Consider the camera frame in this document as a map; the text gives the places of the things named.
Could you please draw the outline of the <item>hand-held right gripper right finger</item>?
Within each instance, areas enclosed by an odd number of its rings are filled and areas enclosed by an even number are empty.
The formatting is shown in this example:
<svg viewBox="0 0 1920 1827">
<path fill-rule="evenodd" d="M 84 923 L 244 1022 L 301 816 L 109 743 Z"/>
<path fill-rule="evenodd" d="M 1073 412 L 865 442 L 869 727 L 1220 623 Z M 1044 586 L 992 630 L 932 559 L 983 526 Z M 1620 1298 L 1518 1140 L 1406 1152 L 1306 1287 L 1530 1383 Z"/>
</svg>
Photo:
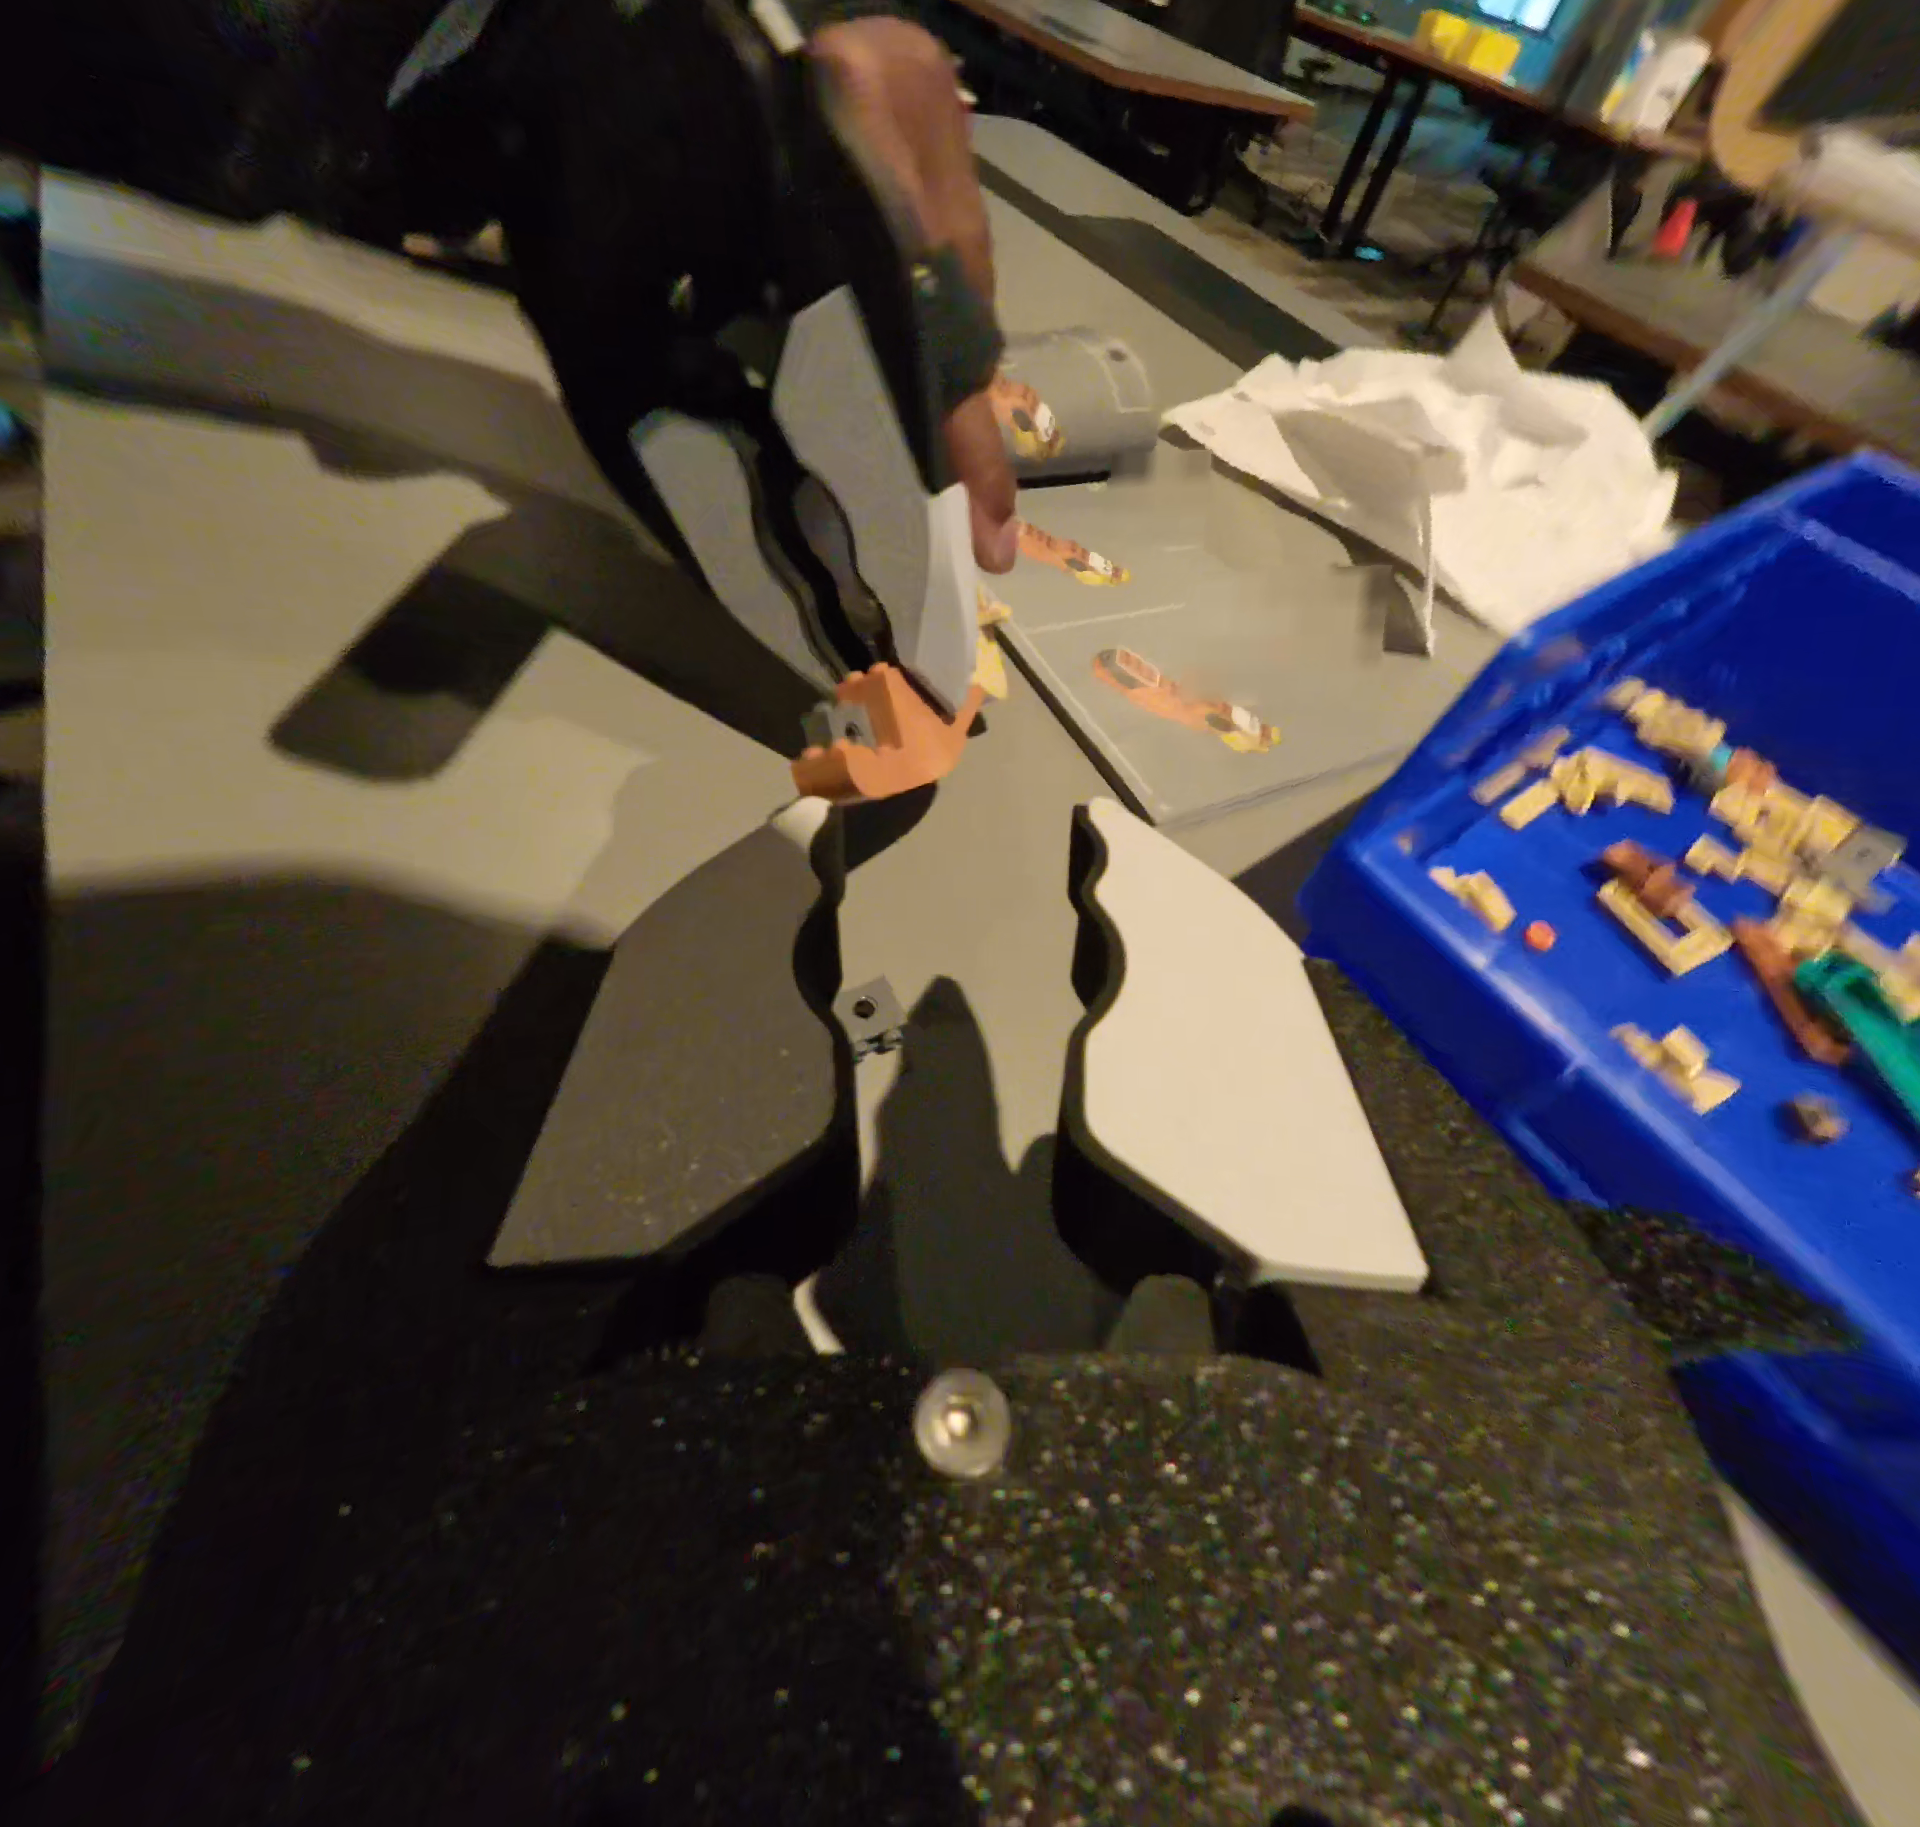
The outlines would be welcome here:
<svg viewBox="0 0 1920 1827">
<path fill-rule="evenodd" d="M 1237 1283 L 1414 1295 L 1429 1262 L 1306 954 L 1111 799 L 1073 807 L 1063 1140 Z"/>
</svg>

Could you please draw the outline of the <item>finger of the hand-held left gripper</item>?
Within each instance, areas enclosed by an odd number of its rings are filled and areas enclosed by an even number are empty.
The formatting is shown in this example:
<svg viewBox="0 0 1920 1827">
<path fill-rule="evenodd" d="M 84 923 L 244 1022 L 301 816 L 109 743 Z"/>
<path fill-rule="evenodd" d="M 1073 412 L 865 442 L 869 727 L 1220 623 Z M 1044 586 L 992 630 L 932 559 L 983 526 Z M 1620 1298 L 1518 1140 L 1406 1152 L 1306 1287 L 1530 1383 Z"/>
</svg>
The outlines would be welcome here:
<svg viewBox="0 0 1920 1827">
<path fill-rule="evenodd" d="M 930 491 L 848 287 L 796 311 L 772 412 L 800 466 L 794 512 L 851 633 L 937 710 L 961 710 L 975 675 L 973 507 Z"/>
<path fill-rule="evenodd" d="M 745 436 L 734 424 L 662 408 L 635 422 L 627 445 L 717 607 L 829 695 L 835 672 L 799 578 L 758 505 Z"/>
</svg>

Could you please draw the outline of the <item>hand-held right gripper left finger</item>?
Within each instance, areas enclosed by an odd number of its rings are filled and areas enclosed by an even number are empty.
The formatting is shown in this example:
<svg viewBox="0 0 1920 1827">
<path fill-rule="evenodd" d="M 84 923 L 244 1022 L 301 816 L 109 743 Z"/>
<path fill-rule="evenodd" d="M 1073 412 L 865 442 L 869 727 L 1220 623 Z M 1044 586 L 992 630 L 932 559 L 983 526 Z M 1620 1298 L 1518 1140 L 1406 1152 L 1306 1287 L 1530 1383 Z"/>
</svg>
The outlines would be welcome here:
<svg viewBox="0 0 1920 1827">
<path fill-rule="evenodd" d="M 735 1282 L 791 1298 L 851 1237 L 855 1056 L 838 1016 L 844 814 L 794 800 L 618 939 L 488 1253 L 624 1278 L 648 1344 Z"/>
</svg>

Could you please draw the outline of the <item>orange toy brick model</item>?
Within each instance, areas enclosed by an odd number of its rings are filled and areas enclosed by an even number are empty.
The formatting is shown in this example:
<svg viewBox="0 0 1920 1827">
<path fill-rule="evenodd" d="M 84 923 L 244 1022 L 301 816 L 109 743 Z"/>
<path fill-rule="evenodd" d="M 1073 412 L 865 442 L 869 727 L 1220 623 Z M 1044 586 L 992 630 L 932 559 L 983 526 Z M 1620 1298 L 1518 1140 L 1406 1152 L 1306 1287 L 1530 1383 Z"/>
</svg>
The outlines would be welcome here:
<svg viewBox="0 0 1920 1827">
<path fill-rule="evenodd" d="M 894 800 L 938 786 L 958 762 L 982 710 L 1006 698 L 1006 668 L 996 639 L 1008 611 L 982 586 L 975 605 L 973 681 L 948 715 L 894 664 L 848 675 L 804 718 L 804 748 L 791 760 L 799 797 L 832 805 Z"/>
</svg>

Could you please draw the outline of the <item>blue plastic bin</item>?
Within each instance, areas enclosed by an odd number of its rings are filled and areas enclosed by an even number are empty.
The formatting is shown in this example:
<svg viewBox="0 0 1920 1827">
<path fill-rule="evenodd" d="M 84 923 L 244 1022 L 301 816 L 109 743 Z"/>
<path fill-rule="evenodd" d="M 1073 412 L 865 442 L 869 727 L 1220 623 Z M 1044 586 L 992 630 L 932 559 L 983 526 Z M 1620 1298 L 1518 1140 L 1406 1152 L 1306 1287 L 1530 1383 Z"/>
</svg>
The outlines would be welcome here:
<svg viewBox="0 0 1920 1827">
<path fill-rule="evenodd" d="M 1732 1486 L 1915 1670 L 1915 1122 L 1852 1059 L 1808 1060 L 1739 953 L 1667 975 L 1599 904 L 1630 840 L 1732 847 L 1674 807 L 1543 813 L 1476 791 L 1535 741 L 1654 765 L 1640 681 L 1782 786 L 1904 843 L 1862 928 L 1915 966 L 1915 471 L 1860 453 L 1695 531 L 1510 640 L 1302 894 L 1308 946 L 1422 1047 L 1543 1184 L 1749 1255 L 1836 1325 L 1758 1321 L 1679 1383 Z"/>
</svg>

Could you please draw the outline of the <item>person's left hand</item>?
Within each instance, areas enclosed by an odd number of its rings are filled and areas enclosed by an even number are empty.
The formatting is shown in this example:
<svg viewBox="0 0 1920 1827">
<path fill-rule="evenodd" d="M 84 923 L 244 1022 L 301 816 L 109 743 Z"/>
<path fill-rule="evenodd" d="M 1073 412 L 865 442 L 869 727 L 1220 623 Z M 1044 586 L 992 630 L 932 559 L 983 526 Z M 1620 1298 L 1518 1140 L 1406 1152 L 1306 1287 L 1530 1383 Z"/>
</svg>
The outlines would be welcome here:
<svg viewBox="0 0 1920 1827">
<path fill-rule="evenodd" d="M 933 36 L 899 15 L 820 27 L 809 54 L 838 118 L 904 207 L 915 251 L 938 280 L 956 283 L 944 314 L 961 337 L 958 356 L 938 363 L 948 465 L 971 496 L 975 563 L 1005 572 L 1018 559 L 1018 488 L 989 400 L 1000 356 L 996 258 L 956 72 Z"/>
</svg>

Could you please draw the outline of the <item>grey instruction booklet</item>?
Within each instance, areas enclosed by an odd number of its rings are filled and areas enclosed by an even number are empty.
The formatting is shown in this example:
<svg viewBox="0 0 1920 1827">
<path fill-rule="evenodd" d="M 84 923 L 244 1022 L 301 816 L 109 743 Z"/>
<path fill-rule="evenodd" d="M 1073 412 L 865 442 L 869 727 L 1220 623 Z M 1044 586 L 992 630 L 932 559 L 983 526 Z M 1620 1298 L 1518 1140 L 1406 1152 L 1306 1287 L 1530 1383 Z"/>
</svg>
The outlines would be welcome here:
<svg viewBox="0 0 1920 1827">
<path fill-rule="evenodd" d="M 1498 646 L 1443 597 L 1425 646 L 1416 575 L 1164 434 L 1121 337 L 1014 337 L 1002 380 L 1021 549 L 983 614 L 1150 824 L 1396 765 Z"/>
</svg>

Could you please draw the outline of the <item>wood-edged background table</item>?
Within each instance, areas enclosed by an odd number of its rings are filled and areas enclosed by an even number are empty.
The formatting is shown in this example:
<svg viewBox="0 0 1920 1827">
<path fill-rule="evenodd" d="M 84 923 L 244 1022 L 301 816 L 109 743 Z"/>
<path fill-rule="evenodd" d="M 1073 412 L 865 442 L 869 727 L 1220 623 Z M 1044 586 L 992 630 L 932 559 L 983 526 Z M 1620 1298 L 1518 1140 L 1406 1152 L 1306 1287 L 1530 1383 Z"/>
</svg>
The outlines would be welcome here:
<svg viewBox="0 0 1920 1827">
<path fill-rule="evenodd" d="M 982 116 L 1019 118 L 1185 216 L 1206 213 L 1246 148 L 1315 108 L 1102 0 L 901 0 L 958 59 Z"/>
<path fill-rule="evenodd" d="M 1362 24 L 1332 15 L 1302 0 L 1293 15 L 1293 38 L 1299 38 L 1343 63 L 1376 72 L 1376 92 L 1361 120 L 1353 145 L 1332 185 L 1332 196 L 1317 225 L 1308 233 L 1314 258 L 1370 260 L 1375 215 L 1388 185 L 1401 168 L 1410 136 L 1435 88 L 1450 88 L 1460 100 L 1492 116 L 1500 129 L 1516 133 L 1528 148 L 1548 145 L 1587 145 L 1610 156 L 1701 160 L 1707 156 L 1703 133 L 1667 129 L 1664 133 L 1620 132 L 1598 118 L 1580 116 L 1514 86 L 1508 80 L 1454 63 L 1410 36 L 1380 24 Z"/>
</svg>

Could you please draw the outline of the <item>person's dark clothing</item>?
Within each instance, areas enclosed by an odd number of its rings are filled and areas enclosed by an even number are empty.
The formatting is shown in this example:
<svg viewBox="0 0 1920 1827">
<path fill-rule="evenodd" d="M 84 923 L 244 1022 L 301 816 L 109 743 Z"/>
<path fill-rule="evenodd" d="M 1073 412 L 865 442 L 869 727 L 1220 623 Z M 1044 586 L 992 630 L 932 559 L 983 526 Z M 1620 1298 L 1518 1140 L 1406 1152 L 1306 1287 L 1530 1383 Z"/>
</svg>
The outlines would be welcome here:
<svg viewBox="0 0 1920 1827">
<path fill-rule="evenodd" d="M 373 247 L 475 225 L 480 153 L 391 88 L 448 0 L 2 0 L 5 156 Z"/>
</svg>

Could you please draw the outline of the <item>pile of tan toy bricks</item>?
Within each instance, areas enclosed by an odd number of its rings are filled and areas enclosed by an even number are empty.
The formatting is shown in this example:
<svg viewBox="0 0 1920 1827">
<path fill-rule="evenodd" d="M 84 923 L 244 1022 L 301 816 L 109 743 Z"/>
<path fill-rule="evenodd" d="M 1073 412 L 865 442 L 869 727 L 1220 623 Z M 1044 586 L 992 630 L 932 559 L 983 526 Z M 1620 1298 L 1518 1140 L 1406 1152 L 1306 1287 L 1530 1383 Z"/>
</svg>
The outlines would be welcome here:
<svg viewBox="0 0 1920 1827">
<path fill-rule="evenodd" d="M 1915 1125 L 1860 1052 L 1808 1060 L 1736 947 L 1774 928 L 1799 963 L 1842 949 L 1917 1013 L 1915 840 L 1627 677 L 1389 840 L 1399 862 L 1580 1060 L 1684 1125 L 1835 1149 L 1883 1122 L 1915 1194 Z"/>
</svg>

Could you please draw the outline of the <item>long brown toy brick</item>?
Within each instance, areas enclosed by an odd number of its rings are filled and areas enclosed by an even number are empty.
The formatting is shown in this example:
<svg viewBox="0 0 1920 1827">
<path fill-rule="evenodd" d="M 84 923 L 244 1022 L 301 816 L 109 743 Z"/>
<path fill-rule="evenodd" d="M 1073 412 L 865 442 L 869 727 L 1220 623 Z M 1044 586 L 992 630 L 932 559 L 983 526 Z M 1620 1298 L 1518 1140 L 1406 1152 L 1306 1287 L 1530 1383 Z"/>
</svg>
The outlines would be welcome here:
<svg viewBox="0 0 1920 1827">
<path fill-rule="evenodd" d="M 1799 958 L 1778 939 L 1774 928 L 1758 919 L 1736 919 L 1731 932 L 1736 947 L 1795 1050 L 1822 1068 L 1845 1068 L 1852 1056 L 1852 1042 L 1800 995 L 1795 986 Z"/>
</svg>

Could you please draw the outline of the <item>crumpled white paper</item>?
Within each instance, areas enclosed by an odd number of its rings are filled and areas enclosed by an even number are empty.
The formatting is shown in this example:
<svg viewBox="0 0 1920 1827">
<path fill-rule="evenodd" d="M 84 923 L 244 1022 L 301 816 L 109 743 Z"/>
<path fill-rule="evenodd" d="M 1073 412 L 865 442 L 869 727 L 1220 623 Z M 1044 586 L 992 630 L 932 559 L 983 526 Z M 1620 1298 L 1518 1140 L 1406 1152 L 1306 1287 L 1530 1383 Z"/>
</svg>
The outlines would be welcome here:
<svg viewBox="0 0 1920 1827">
<path fill-rule="evenodd" d="M 1595 380 L 1526 368 L 1489 314 L 1449 354 L 1258 360 L 1167 434 L 1386 550 L 1510 639 L 1680 534 L 1676 474 Z"/>
</svg>

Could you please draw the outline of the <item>teal curved toy brick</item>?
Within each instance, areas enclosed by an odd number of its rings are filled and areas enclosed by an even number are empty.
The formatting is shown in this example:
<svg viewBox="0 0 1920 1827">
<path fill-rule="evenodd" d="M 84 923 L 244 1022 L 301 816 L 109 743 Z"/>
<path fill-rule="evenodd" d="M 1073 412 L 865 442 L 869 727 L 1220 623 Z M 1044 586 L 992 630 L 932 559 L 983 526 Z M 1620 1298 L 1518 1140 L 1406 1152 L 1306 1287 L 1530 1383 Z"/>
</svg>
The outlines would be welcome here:
<svg viewBox="0 0 1920 1827">
<path fill-rule="evenodd" d="M 1795 992 L 1860 1052 L 1878 1090 L 1917 1125 L 1917 1025 L 1906 1025 L 1882 978 L 1842 949 L 1811 954 L 1792 975 Z"/>
</svg>

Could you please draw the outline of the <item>yellow boxes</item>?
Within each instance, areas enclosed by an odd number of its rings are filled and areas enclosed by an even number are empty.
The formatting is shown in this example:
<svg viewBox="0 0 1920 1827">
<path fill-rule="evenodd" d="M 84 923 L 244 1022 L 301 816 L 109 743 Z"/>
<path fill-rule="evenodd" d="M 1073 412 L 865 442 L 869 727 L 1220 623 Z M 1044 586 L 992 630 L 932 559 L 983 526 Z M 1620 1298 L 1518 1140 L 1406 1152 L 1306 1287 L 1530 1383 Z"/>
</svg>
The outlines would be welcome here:
<svg viewBox="0 0 1920 1827">
<path fill-rule="evenodd" d="M 1510 80 L 1522 53 L 1520 35 L 1443 10 L 1422 13 L 1414 44 L 1435 60 L 1484 80 Z"/>
</svg>

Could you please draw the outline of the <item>dark panel with yellow rim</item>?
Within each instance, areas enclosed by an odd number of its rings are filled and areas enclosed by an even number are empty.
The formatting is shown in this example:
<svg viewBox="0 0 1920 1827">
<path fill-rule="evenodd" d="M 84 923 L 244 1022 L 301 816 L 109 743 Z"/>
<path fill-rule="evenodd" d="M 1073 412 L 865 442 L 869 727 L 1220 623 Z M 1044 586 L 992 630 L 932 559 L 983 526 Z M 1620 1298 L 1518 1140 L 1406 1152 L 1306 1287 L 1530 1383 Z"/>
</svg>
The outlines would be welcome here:
<svg viewBox="0 0 1920 1827">
<path fill-rule="evenodd" d="M 1917 0 L 1747 0 L 1714 47 L 1716 172 L 1755 192 L 1810 132 L 1915 145 Z"/>
</svg>

